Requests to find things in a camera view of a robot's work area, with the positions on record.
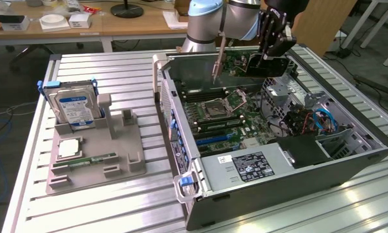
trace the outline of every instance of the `hard drive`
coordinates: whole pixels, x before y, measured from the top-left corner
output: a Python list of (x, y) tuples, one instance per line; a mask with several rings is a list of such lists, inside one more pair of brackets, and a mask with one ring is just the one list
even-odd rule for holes
[(43, 93), (59, 124), (71, 124), (72, 130), (95, 127), (94, 120), (103, 117), (95, 79), (79, 82), (51, 81), (43, 86)]

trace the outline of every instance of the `table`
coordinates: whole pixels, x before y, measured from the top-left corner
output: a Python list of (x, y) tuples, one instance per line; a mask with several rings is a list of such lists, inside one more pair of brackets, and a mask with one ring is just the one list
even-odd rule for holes
[[(139, 18), (126, 19), (114, 16), (110, 9), (115, 2), (84, 2), (87, 6), (100, 7), (106, 14), (92, 15), (92, 26), (90, 29), (71, 29), (51, 33), (42, 31), (39, 18), (44, 11), (52, 10), (52, 7), (30, 7), (26, 2), (14, 2), (11, 7), (20, 15), (27, 15), (36, 19), (31, 22), (26, 32), (6, 32), (0, 29), (0, 45), (30, 45), (30, 44), (54, 44), (70, 42), (100, 41), (104, 52), (112, 52), (111, 42), (114, 40), (128, 39), (162, 39), (184, 38), (187, 30), (172, 30), (168, 28), (163, 10), (142, 5), (144, 15)], [(147, 3), (150, 6), (172, 8), (170, 3)]]
[[(388, 115), (309, 49), (294, 51), (388, 135)], [(152, 98), (152, 56), (174, 50), (63, 55), (44, 81), (95, 77), (112, 94), (112, 114), (135, 109), (147, 174), (59, 196), (46, 194), (55, 115), (40, 96), (3, 232), (187, 233)], [(321, 89), (303, 69), (299, 79)], [(342, 186), (222, 222), (194, 233), (388, 232), (388, 157)]]
[[(351, 43), (358, 31), (361, 30), (361, 28), (362, 28), (369, 16), (371, 15), (371, 13), (373, 13), (373, 11), (374, 11), (374, 9), (375, 9), (375, 7), (378, 6), (379, 3), (388, 3), (388, 0), (373, 0), (373, 2), (370, 4), (370, 6), (369, 6), (362, 18), (361, 18), (361, 20), (358, 21), (358, 23), (357, 23), (357, 25), (355, 25), (355, 27), (354, 27), (347, 39), (345, 40), (345, 43), (343, 43), (343, 46), (342, 46), (343, 48), (349, 47), (349, 45), (350, 45), (350, 43)], [(370, 32), (366, 40), (363, 41), (363, 43), (361, 45), (361, 47), (363, 49), (367, 47), (369, 43), (371, 42), (373, 38), (375, 37), (378, 31), (381, 30), (381, 28), (382, 28), (382, 26), (383, 26), (383, 24), (386, 23), (387, 20), (388, 20), (388, 10), (383, 14), (383, 17), (381, 18), (381, 21), (374, 26), (373, 31)], [(385, 65), (388, 66), (388, 59), (385, 61)]]

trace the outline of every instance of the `metal grate table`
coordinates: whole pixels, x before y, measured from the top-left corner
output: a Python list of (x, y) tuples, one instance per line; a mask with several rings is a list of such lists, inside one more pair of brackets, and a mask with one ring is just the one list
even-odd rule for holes
[[(310, 49), (295, 46), (294, 50), (388, 135), (388, 115)], [(48, 196), (55, 115), (40, 97), (3, 232), (186, 232), (152, 98), (152, 56), (162, 52), (174, 50), (63, 55), (50, 61), (44, 81), (96, 78), (100, 93), (112, 94), (112, 114), (135, 109), (148, 172), (132, 180)], [(306, 86), (321, 89), (306, 71), (299, 69), (299, 73)], [(388, 232), (388, 157), (342, 186), (195, 232), (373, 230)]]

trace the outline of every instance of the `white box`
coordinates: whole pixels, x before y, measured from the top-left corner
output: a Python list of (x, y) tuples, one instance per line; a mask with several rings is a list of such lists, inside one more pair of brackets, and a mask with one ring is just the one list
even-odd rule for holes
[(71, 28), (90, 28), (91, 23), (92, 20), (90, 14), (75, 14), (70, 18)]
[(346, 38), (347, 38), (347, 34), (343, 33), (342, 31), (338, 31), (327, 52), (339, 51), (339, 47), (341, 45), (343, 45)]
[(26, 31), (31, 20), (27, 16), (0, 16), (0, 24), (6, 31)]
[(47, 15), (40, 18), (42, 30), (44, 33), (71, 29), (66, 17), (60, 15)]

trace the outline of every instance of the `black lamp base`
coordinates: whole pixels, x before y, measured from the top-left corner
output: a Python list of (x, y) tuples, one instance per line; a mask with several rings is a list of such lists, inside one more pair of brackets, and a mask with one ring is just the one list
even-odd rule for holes
[(128, 4), (128, 9), (126, 9), (126, 5), (119, 4), (111, 7), (111, 13), (120, 18), (136, 18), (144, 14), (144, 9), (132, 4)]

